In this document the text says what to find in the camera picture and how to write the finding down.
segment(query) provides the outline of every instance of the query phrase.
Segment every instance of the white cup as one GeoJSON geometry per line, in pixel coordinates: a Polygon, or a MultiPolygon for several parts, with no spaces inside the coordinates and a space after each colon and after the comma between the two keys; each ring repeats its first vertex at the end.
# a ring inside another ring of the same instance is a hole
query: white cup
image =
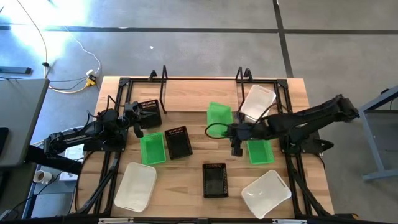
{"type": "Polygon", "coordinates": [[[39,170],[33,176],[33,182],[48,184],[52,178],[52,174],[46,171],[39,170]]]}

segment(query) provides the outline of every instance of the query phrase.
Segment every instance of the concrete floor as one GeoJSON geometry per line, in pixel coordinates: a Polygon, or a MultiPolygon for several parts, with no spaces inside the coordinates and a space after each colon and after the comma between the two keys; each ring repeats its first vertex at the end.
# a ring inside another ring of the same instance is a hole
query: concrete floor
{"type": "MultiPolygon", "coordinates": [[[[21,0],[43,26],[196,27],[276,29],[272,0],[145,1],[21,0]]],[[[398,29],[395,0],[279,0],[285,29],[398,29]]],[[[5,1],[0,26],[30,24],[15,1],[5,1]]],[[[255,77],[286,77],[278,34],[73,32],[103,64],[102,75],[149,75],[167,65],[169,75],[233,76],[238,66],[255,77]]],[[[44,32],[53,69],[51,80],[80,78],[96,61],[67,32],[44,32]]],[[[31,26],[0,31],[0,62],[32,67],[41,78],[44,49],[31,26]]],[[[398,35],[286,35],[293,76],[304,78],[315,106],[342,93],[360,107],[398,84],[398,35]]],[[[55,83],[70,87],[74,83],[55,83]]],[[[32,142],[50,133],[81,126],[93,111],[98,90],[76,95],[47,92],[32,142]]],[[[335,143],[325,153],[326,175],[336,213],[357,213],[365,220],[398,220],[398,177],[365,183],[376,170],[359,119],[332,124],[320,131],[335,143]]],[[[70,201],[59,195],[38,198],[34,216],[66,213],[70,201]],[[57,209],[46,210],[53,197],[57,209]]]]}

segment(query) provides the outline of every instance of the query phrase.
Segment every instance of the black mesh basket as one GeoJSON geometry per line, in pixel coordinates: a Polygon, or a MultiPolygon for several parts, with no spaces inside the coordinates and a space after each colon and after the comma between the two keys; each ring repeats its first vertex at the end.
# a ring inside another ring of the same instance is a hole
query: black mesh basket
{"type": "Polygon", "coordinates": [[[164,132],[170,159],[178,159],[192,155],[192,147],[188,137],[187,127],[170,129],[164,132]]]}
{"type": "Polygon", "coordinates": [[[162,117],[160,116],[159,102],[157,100],[139,103],[138,107],[143,111],[156,113],[156,115],[141,119],[140,126],[142,129],[154,128],[162,125],[162,117]]]}
{"type": "Polygon", "coordinates": [[[203,196],[204,198],[228,197],[225,163],[203,165],[203,196]]]}

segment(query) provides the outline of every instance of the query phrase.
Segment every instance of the white tray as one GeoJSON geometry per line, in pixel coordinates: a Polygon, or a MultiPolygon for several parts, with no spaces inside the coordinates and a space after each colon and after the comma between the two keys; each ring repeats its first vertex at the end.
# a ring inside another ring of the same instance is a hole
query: white tray
{"type": "Polygon", "coordinates": [[[142,212],[148,206],[156,177],[155,168],[130,162],[124,172],[114,204],[120,208],[142,212]]]}
{"type": "Polygon", "coordinates": [[[254,216],[262,219],[292,193],[279,174],[270,170],[245,187],[241,195],[254,216]]]}
{"type": "Polygon", "coordinates": [[[255,122],[264,110],[274,102],[275,98],[276,94],[273,91],[259,85],[253,85],[248,96],[244,99],[241,112],[246,115],[247,121],[255,122]]]}

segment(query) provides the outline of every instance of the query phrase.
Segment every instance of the green basket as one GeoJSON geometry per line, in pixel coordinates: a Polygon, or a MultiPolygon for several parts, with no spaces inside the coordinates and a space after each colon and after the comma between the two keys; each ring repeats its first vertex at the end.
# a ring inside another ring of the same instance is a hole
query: green basket
{"type": "Polygon", "coordinates": [[[166,161],[162,133],[148,134],[140,138],[142,164],[152,165],[166,161]]]}
{"type": "MultiPolygon", "coordinates": [[[[207,109],[207,126],[213,123],[232,124],[232,109],[229,106],[211,102],[207,109]]],[[[214,125],[207,130],[210,136],[222,137],[227,127],[222,125],[214,125]]]]}
{"type": "Polygon", "coordinates": [[[270,141],[249,140],[247,145],[251,164],[259,165],[275,161],[270,141]]]}

